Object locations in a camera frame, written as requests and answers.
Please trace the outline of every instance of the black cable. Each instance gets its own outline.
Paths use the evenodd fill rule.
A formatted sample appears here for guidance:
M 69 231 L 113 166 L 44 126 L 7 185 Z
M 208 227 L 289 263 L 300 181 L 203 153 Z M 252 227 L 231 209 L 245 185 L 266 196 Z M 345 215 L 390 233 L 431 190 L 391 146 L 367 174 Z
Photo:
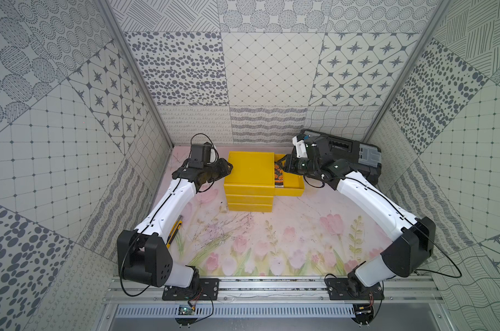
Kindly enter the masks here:
M 212 186 L 214 186 L 214 184 L 215 184 L 215 179 L 214 179 L 214 181 L 211 183 L 211 185 L 210 185 L 210 186 L 208 186 L 208 188 L 207 188 L 207 189 L 205 189 L 204 191 L 197 191 L 197 193 L 204 193 L 204 192 L 206 192 L 207 190 L 211 189 L 211 187 L 212 187 Z
M 342 177 L 341 179 L 342 179 L 342 180 L 346 180 L 346 179 L 348 179 L 348 180 L 353 180 L 353 181 L 355 181 L 355 182 L 359 182 L 359 183 L 360 183 L 362 186 L 364 186 L 366 189 L 370 189 L 370 190 L 372 190 L 373 192 L 375 192 L 376 194 L 378 194 L 378 195 L 382 196 L 382 197 L 386 200 L 386 202 L 388 202 L 388 203 L 389 203 L 389 204 L 390 204 L 390 205 L 391 205 L 391 206 L 392 206 L 392 207 L 393 207 L 393 208 L 397 211 L 397 213 L 399 213 L 399 215 L 401 215 L 401 217 L 402 217 L 405 221 L 407 221 L 408 223 L 410 223 L 410 225 L 412 225 L 413 227 L 415 227 L 416 229 L 418 229 L 418 231 L 419 231 L 422 235 L 424 235 L 424 236 L 425 236 L 425 237 L 426 237 L 426 238 L 427 238 L 427 239 L 428 239 L 431 243 L 433 243 L 433 244 L 434 244 L 434 246 L 436 246 L 436 247 L 440 250 L 440 252 L 441 252 L 441 253 L 443 253 L 443 255 L 445 255 L 445 257 L 449 259 L 449 261 L 451 261 L 452 265 L 456 268 L 456 270 L 458 270 L 458 273 L 459 273 L 460 275 L 459 275 L 459 276 L 452 276 L 452 275 L 447 275 L 447 274 L 444 274 L 444 273 L 441 273 L 441 272 L 432 271 L 432 270 L 428 270 L 428 269 L 416 269 L 416 271 L 420 270 L 420 271 L 432 272 L 432 273 L 436 273 L 436 274 L 439 274 L 439 275 L 442 275 L 442 276 L 446 276 L 446 277 L 450 277 L 450 278 L 461 278 L 462 274 L 461 274 L 460 268 L 458 268 L 458 265 L 457 265 L 456 263 L 454 263 L 454 261 L 452 261 L 452 258 L 450 258 L 450 257 L 449 257 L 449 255 L 447 255 L 447 254 L 443 251 L 443 249 L 441 249 L 441 248 L 438 246 L 438 244 L 436 244 L 436 243 L 435 243 L 432 239 L 430 239 L 430 238 L 429 238 L 429 237 L 428 237 L 428 236 L 427 236 L 427 235 L 426 235 L 426 234 L 425 234 L 425 233 L 424 233 L 421 229 L 419 229 L 419 228 L 416 226 L 416 224 L 413 224 L 412 222 L 410 222 L 410 221 L 409 221 L 409 220 L 405 217 L 405 215 L 403 215 L 403 214 L 399 211 L 399 209 L 395 208 L 395 206 L 393 205 L 393 203 L 392 203 L 390 200 L 388 200 L 388 198 L 387 198 L 387 197 L 385 197 L 382 193 L 379 193 L 379 192 L 377 192 L 376 190 L 374 190 L 374 189 L 370 188 L 369 186 L 367 186 L 367 185 L 366 185 L 366 184 L 364 184 L 363 182 L 361 182 L 361 181 L 357 180 L 356 178 Z
M 217 160 L 219 160 L 219 152 L 217 152 L 217 149 L 214 147 L 213 141 L 206 134 L 196 134 L 196 135 L 192 136 L 191 140 L 190 140 L 190 145 L 193 144 L 193 138 L 195 138 L 196 136 L 200 136 L 200 135 L 206 136 L 206 138 L 210 141 L 211 148 L 213 148 L 213 150 L 215 151 L 215 161 L 214 162 L 216 162 Z M 189 158 L 190 156 L 191 156 L 191 148 L 189 149 L 189 156 L 187 158 Z
M 180 185 L 180 182 L 182 181 L 182 179 L 180 178 L 178 184 L 176 184 L 175 188 L 173 189 L 173 193 L 176 191 L 176 188 L 179 187 Z M 154 217 L 156 216 L 156 214 L 158 213 L 158 211 L 162 208 L 162 206 L 167 202 L 167 200 L 169 200 L 169 198 L 173 196 L 172 194 L 170 194 L 164 202 L 162 202 L 162 204 L 160 205 L 160 207 L 154 212 L 153 214 L 153 217 L 151 217 L 151 220 L 149 221 L 149 224 L 151 224 L 154 220 Z M 139 233 L 139 235 L 141 235 L 145 230 L 147 230 L 147 228 L 149 227 L 149 225 L 147 225 L 143 230 L 141 230 L 141 232 Z M 137 297 L 139 296 L 140 294 L 142 294 L 143 292 L 145 292 L 149 287 L 150 285 L 147 285 L 146 288 L 143 289 L 143 291 L 141 291 L 140 293 L 138 294 L 135 294 L 135 295 L 132 295 L 130 293 L 128 293 L 126 290 L 125 290 L 125 287 L 123 286 L 123 279 L 125 279 L 124 277 L 124 272 L 125 272 L 125 259 L 126 257 L 129 255 L 129 252 L 130 252 L 130 249 L 134 246 L 134 243 L 137 242 L 139 240 L 139 236 L 134 240 L 132 241 L 132 243 L 129 245 L 129 248 L 127 249 L 127 252 L 125 254 L 125 258 L 123 258 L 123 261 L 121 262 L 121 268 L 120 268 L 120 272 L 119 272 L 119 282 L 121 284 L 121 289 L 123 290 L 123 293 L 125 293 L 126 295 L 130 296 L 130 297 Z
M 206 295 L 210 299 L 210 301 L 211 301 L 211 313 L 209 315 L 207 315 L 206 317 L 203 317 L 201 319 L 197 319 L 192 324 L 195 324 L 196 322 L 203 321 L 203 320 L 207 319 L 208 317 L 210 317 L 211 315 L 214 314 L 214 301 L 211 299 L 211 297 L 207 293 L 203 293 L 203 294 Z
M 309 184 L 309 182 L 307 182 L 307 178 L 305 176 L 304 176 L 304 181 L 307 183 L 307 185 L 312 186 L 313 188 L 316 188 L 316 189 L 321 189 L 321 188 L 323 188 L 325 186 L 324 182 L 321 182 L 321 186 L 311 185 L 311 184 Z
M 379 314 L 379 310 L 381 310 L 381 306 L 382 306 L 382 299 L 384 298 L 384 281 L 381 281 L 381 302 L 379 303 L 379 308 L 377 308 L 377 312 L 375 313 L 375 315 L 373 316 L 373 318 L 371 319 L 371 322 L 373 322 L 373 320 L 375 320 L 375 318 L 377 317 L 377 314 Z

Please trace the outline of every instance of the yellow plastic drawer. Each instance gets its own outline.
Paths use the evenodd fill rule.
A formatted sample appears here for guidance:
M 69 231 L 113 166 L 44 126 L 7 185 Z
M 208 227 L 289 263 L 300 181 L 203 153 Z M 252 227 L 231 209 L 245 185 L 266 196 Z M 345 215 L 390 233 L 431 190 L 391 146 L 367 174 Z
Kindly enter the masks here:
M 271 204 L 228 203 L 228 209 L 231 211 L 272 212 L 272 205 Z
M 274 195 L 274 153 L 231 151 L 232 173 L 224 179 L 229 195 Z
M 285 154 L 274 154 L 274 161 L 281 159 Z M 301 196 L 305 190 L 302 176 L 283 173 L 283 188 L 274 188 L 274 195 Z
M 274 196 L 274 184 L 258 185 L 243 183 L 224 183 L 224 192 L 226 195 L 260 195 Z
M 273 196 L 261 195 L 226 195 L 228 203 L 247 203 L 247 204 L 272 204 L 274 202 Z

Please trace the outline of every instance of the floral table mat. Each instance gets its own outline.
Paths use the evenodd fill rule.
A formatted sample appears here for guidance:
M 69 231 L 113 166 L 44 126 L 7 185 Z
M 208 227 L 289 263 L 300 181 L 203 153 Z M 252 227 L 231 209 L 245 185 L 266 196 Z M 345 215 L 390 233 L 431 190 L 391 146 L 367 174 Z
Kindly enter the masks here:
M 291 148 L 219 147 L 220 157 L 228 159 L 230 150 L 289 153 Z M 187 146 L 174 148 L 157 201 L 188 154 Z M 223 185 L 224 179 L 215 182 L 187 204 L 169 249 L 174 261 L 196 266 L 201 275 L 346 275 L 391 243 L 360 207 L 327 185 L 306 185 L 300 197 L 274 197 L 272 213 L 229 211 Z

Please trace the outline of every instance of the grid pattern tile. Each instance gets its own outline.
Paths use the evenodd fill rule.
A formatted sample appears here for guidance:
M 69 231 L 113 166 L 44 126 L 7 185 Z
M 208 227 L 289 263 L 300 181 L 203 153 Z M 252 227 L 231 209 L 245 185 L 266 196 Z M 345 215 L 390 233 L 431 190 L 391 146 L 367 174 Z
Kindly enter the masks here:
M 0 204 L 76 238 L 122 159 L 62 82 L 0 133 Z
M 488 82 L 421 155 L 477 238 L 500 234 L 500 87 Z
M 307 106 L 323 33 L 221 35 L 230 106 Z

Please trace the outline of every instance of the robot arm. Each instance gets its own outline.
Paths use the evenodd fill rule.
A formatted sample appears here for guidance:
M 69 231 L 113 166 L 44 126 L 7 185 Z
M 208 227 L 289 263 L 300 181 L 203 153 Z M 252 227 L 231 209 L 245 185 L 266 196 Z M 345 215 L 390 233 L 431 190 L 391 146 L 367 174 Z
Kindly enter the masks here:
M 174 263 L 168 247 L 178 232 L 180 214 L 202 184 L 226 177 L 233 166 L 209 143 L 192 145 L 190 158 L 173 173 L 164 196 L 151 213 L 133 231 L 124 230 L 118 237 L 118 266 L 121 279 L 161 287 L 171 285 L 195 292 L 198 271 Z
M 283 171 L 329 184 L 371 216 L 392 240 L 379 256 L 347 275 L 353 296 L 379 281 L 409 276 L 431 256 L 434 222 L 407 212 L 373 186 L 381 167 L 377 147 L 312 131 L 292 142 L 293 154 L 277 162 Z

